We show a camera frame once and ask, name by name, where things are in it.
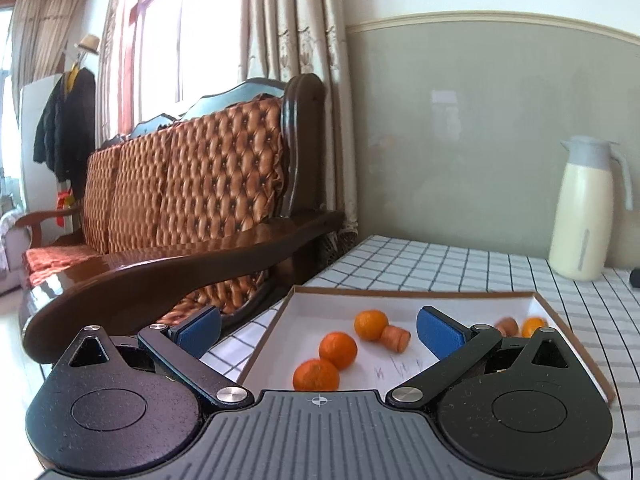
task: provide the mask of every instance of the checkered tablecloth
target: checkered tablecloth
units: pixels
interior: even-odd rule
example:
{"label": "checkered tablecloth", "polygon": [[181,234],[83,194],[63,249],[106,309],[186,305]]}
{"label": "checkered tablecloth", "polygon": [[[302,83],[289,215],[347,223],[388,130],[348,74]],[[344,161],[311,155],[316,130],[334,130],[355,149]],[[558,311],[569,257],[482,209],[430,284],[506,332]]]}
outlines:
{"label": "checkered tablecloth", "polygon": [[[573,282],[546,260],[372,236],[307,285],[369,290],[537,290],[591,353],[613,385],[613,435],[598,471],[607,480],[640,478],[640,290],[629,271],[605,269]],[[279,304],[215,345],[203,358],[235,380]]]}

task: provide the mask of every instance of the black coat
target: black coat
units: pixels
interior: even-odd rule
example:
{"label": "black coat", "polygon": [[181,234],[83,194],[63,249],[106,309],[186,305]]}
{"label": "black coat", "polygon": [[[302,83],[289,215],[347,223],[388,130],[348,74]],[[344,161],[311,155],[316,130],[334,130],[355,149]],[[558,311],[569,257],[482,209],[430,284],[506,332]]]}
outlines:
{"label": "black coat", "polygon": [[34,162],[45,162],[59,182],[71,181],[76,200],[84,196],[86,165],[95,149],[95,78],[83,68],[65,99],[66,75],[42,111],[33,143]]}

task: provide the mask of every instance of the box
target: box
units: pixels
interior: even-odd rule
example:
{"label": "box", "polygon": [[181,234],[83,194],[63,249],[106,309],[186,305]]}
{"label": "box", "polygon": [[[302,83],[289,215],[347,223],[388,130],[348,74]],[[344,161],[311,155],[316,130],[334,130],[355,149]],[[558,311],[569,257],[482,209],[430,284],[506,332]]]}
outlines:
{"label": "box", "polygon": [[[346,332],[358,344],[353,365],[340,372],[341,390],[378,390],[382,398],[393,387],[437,362],[415,329],[418,311],[431,305],[465,326],[495,324],[505,316],[519,326],[527,317],[546,319],[558,329],[610,404],[615,392],[584,346],[558,314],[536,292],[395,292],[294,286],[258,342],[238,383],[257,396],[261,390],[292,390],[296,367],[318,357],[318,345],[329,332]],[[382,310],[389,323],[412,334],[402,354],[378,343],[362,341],[353,319],[363,310]]]}

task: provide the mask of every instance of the thermos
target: thermos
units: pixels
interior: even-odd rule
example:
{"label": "thermos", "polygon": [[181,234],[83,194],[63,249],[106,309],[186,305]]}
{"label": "thermos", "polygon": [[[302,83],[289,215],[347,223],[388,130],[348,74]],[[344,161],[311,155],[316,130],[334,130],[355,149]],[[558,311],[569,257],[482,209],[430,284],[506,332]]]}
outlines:
{"label": "thermos", "polygon": [[634,201],[629,166],[608,140],[574,136],[561,143],[569,150],[569,161],[558,197],[549,265],[571,280],[596,280],[604,268],[613,222],[610,160],[622,167],[625,207],[631,211]]}

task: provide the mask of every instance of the gray ribbed plate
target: gray ribbed plate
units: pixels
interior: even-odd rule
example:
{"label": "gray ribbed plate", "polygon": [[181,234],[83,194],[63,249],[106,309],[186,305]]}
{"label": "gray ribbed plate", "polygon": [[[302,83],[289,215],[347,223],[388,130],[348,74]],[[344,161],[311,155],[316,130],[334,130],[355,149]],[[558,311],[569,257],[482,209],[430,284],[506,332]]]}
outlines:
{"label": "gray ribbed plate", "polygon": [[[47,472],[42,480],[62,480]],[[374,392],[265,392],[222,412],[186,452],[139,480],[485,480],[458,460],[418,413],[390,410]],[[582,474],[588,480],[596,475]]]}

